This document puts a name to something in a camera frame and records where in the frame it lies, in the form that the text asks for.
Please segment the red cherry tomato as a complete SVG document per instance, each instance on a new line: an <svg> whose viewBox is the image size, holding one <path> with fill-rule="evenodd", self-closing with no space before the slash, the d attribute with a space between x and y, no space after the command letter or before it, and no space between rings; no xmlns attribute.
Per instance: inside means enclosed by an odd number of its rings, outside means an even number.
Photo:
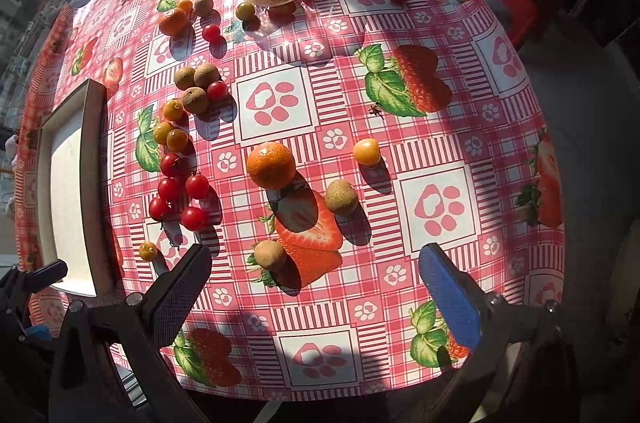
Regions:
<svg viewBox="0 0 640 423"><path fill-rule="evenodd" d="M149 215L154 221L164 221L172 214L172 207L169 202L160 196L152 198L149 204Z"/></svg>
<svg viewBox="0 0 640 423"><path fill-rule="evenodd" d="M206 42L213 44L221 38L220 28L216 24L208 24L202 28L202 37Z"/></svg>
<svg viewBox="0 0 640 423"><path fill-rule="evenodd" d="M160 160L160 172L169 178L180 178L186 173L186 160L177 153L166 153Z"/></svg>
<svg viewBox="0 0 640 423"><path fill-rule="evenodd" d="M179 202L183 197L182 183L175 178L165 177L157 185L157 194L165 202Z"/></svg>
<svg viewBox="0 0 640 423"><path fill-rule="evenodd" d="M218 102L229 96L229 89L223 80L219 79L211 83L206 89L207 98L211 102Z"/></svg>
<svg viewBox="0 0 640 423"><path fill-rule="evenodd" d="M183 209L180 224L192 232L200 232L208 227L207 214L196 206L188 206Z"/></svg>
<svg viewBox="0 0 640 423"><path fill-rule="evenodd" d="M210 195L210 184L208 179L202 174L193 174L186 178L184 183L186 194L194 200L205 201Z"/></svg>

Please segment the brown longan front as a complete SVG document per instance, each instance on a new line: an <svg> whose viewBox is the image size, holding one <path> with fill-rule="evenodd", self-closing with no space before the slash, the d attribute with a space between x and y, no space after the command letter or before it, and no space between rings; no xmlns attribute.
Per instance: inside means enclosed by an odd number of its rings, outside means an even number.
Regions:
<svg viewBox="0 0 640 423"><path fill-rule="evenodd" d="M256 244L254 258L260 267L268 271L278 271L286 263L288 254L279 241L264 240Z"/></svg>

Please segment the brown longan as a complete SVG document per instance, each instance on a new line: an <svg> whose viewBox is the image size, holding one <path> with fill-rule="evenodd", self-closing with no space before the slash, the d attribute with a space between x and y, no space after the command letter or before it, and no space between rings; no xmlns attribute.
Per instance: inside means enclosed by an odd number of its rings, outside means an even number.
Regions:
<svg viewBox="0 0 640 423"><path fill-rule="evenodd" d="M174 74L174 84L175 86L183 91L188 90L191 87L195 87L195 68L192 66L183 66L179 68Z"/></svg>
<svg viewBox="0 0 640 423"><path fill-rule="evenodd" d="M288 254L279 241L264 240L256 244L254 258L260 267L268 271L278 271L286 263Z"/></svg>
<svg viewBox="0 0 640 423"><path fill-rule="evenodd" d="M206 91L201 87L190 87L181 98L183 109L195 115L204 114L209 106Z"/></svg>
<svg viewBox="0 0 640 423"><path fill-rule="evenodd" d="M200 64L194 70L194 85L206 90L210 85L218 82L220 79L220 73L216 65L213 63L205 62Z"/></svg>
<svg viewBox="0 0 640 423"><path fill-rule="evenodd" d="M359 198L352 184L344 179L333 180L326 187L326 207L337 216L346 216L358 206Z"/></svg>
<svg viewBox="0 0 640 423"><path fill-rule="evenodd" d="M205 18L206 16L210 16L213 11L214 11L213 0L194 0L193 1L193 12L199 18Z"/></svg>

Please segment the large orange mandarin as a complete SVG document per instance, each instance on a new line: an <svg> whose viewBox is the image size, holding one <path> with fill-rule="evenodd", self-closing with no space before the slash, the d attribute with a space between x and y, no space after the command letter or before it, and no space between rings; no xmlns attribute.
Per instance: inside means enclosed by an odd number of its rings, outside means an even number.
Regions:
<svg viewBox="0 0 640 423"><path fill-rule="evenodd" d="M250 179L266 190L280 190L295 177L293 153L280 142L264 142L247 155L245 168Z"/></svg>

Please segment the shallow cardboard box tray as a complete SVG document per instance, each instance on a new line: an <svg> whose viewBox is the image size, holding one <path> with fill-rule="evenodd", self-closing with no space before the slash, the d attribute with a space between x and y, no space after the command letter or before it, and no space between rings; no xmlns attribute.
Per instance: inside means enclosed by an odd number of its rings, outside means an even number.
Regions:
<svg viewBox="0 0 640 423"><path fill-rule="evenodd" d="M36 218L43 264L61 259L58 291L97 297L114 279L101 208L100 139L106 89L79 85L44 120L37 150Z"/></svg>

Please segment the yellow cherry tomato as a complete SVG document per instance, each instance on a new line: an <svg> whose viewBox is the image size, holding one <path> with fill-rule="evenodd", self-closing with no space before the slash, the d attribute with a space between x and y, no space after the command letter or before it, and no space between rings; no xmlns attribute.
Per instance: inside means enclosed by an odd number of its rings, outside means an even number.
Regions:
<svg viewBox="0 0 640 423"><path fill-rule="evenodd" d="M168 132L165 146L168 151L178 153L186 149L189 141L190 137L184 130L174 128Z"/></svg>
<svg viewBox="0 0 640 423"><path fill-rule="evenodd" d="M152 129L153 140L156 143L160 144L161 146L165 146L167 142L168 134L174 128L175 126L172 125L170 122L166 122L166 120L163 120L163 122L157 123Z"/></svg>
<svg viewBox="0 0 640 423"><path fill-rule="evenodd" d="M380 145L373 138L361 139L352 148L352 156L359 165L378 165L382 158Z"/></svg>

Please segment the yellow cherry tomato right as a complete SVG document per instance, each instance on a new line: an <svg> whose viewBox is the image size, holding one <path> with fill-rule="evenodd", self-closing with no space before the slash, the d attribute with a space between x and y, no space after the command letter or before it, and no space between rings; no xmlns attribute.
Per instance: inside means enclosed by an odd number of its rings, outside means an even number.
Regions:
<svg viewBox="0 0 640 423"><path fill-rule="evenodd" d="M378 165L382 158L380 145L373 138L361 139L352 148L352 156L359 165Z"/></svg>

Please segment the orange cherry tomato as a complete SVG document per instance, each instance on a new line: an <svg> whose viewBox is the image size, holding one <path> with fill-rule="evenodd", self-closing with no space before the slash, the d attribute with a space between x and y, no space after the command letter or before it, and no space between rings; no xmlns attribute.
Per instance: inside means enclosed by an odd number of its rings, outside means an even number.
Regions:
<svg viewBox="0 0 640 423"><path fill-rule="evenodd" d="M181 101L177 99L168 100L163 105L162 114L164 120L168 120L168 122L178 122L184 114Z"/></svg>

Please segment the red cherry tomato by longans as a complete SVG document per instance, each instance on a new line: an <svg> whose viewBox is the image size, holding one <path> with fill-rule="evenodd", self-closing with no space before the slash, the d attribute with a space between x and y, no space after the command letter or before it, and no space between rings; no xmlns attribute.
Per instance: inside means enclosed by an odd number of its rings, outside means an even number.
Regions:
<svg viewBox="0 0 640 423"><path fill-rule="evenodd" d="M207 98L211 102L218 102L229 96L229 89L223 80L219 79L211 83L206 89Z"/></svg>

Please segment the pink checkered strawberry tablecloth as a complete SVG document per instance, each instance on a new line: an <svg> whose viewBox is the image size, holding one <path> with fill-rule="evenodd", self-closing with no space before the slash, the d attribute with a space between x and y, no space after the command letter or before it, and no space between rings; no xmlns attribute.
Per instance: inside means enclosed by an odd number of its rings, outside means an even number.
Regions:
<svg viewBox="0 0 640 423"><path fill-rule="evenodd" d="M242 0L175 37L158 22L180 0L92 0L61 9L26 99L15 219L18 255L39 264L37 132L87 79L105 85L100 147L103 212L126 292L145 291L153 266L138 255L154 242L175 264L194 241L177 219L149 215L160 182L151 131L178 96L179 68L212 62L228 105L188 127L196 168L214 189L203 242L212 272L186 331L219 332L241 380L236 398L318 400L419 384L439 373L435 351L454 363L449 335L418 273L435 242L485 291L540 306L563 293L559 171L544 117L518 53L482 0L296 0L235 16ZM202 28L216 24L210 44ZM359 165L355 144L380 145ZM280 190L258 187L245 168L264 142L296 163ZM326 207L326 187L352 184L358 206ZM260 267L256 244L279 241L278 271Z"/></svg>

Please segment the mandarin far left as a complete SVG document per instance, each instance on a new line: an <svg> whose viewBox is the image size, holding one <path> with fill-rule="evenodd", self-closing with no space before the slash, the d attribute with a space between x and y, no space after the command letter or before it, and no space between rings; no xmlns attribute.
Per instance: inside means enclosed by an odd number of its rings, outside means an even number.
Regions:
<svg viewBox="0 0 640 423"><path fill-rule="evenodd" d="M175 37L189 24L188 14L180 8L175 8L163 15L160 22L158 22L158 29L165 36Z"/></svg>

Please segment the small orange fruit behind mandarin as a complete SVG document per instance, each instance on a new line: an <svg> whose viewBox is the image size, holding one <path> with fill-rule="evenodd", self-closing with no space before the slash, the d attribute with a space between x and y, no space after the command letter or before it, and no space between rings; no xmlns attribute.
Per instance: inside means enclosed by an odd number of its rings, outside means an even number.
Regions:
<svg viewBox="0 0 640 423"><path fill-rule="evenodd" d="M187 16L190 16L193 12L193 2L190 0L180 0L177 8L182 10Z"/></svg>

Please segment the green yellow tomato by bowl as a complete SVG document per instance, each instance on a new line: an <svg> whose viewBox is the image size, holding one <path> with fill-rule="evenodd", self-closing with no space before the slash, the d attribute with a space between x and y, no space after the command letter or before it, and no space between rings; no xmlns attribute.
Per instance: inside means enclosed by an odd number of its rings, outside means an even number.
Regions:
<svg viewBox="0 0 640 423"><path fill-rule="evenodd" d="M255 14L255 7L249 1L241 2L235 9L235 16L242 22L253 19Z"/></svg>

